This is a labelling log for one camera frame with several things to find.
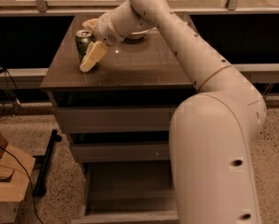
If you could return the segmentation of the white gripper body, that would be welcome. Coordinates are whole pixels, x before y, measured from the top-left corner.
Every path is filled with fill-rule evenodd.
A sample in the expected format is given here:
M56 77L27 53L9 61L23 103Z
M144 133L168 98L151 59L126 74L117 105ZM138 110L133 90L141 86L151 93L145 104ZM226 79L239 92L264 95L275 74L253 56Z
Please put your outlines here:
M122 34L124 15L115 11L106 12L95 23L94 36L97 40L113 47L121 43L125 36Z

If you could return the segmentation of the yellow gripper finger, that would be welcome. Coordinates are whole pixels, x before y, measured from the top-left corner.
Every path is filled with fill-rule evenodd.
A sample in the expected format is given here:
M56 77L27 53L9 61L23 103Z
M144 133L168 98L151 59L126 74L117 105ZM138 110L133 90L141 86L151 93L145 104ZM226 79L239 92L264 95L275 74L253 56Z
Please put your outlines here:
M86 29L86 30L91 30L93 31L95 29L95 26L97 24L98 20L97 19L90 19L90 20L86 20L82 23L82 26Z
M107 45L102 41L90 42L86 54L82 59L80 70L84 73L89 72L107 53Z

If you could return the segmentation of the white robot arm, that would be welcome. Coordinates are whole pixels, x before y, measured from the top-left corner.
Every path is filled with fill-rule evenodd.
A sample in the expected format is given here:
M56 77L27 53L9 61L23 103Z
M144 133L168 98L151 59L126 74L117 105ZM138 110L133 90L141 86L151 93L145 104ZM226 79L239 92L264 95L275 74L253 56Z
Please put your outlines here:
M97 19L89 71L134 32L157 28L197 93L173 113L169 150L179 224L261 224L249 144L267 116L260 92L166 0L128 0Z

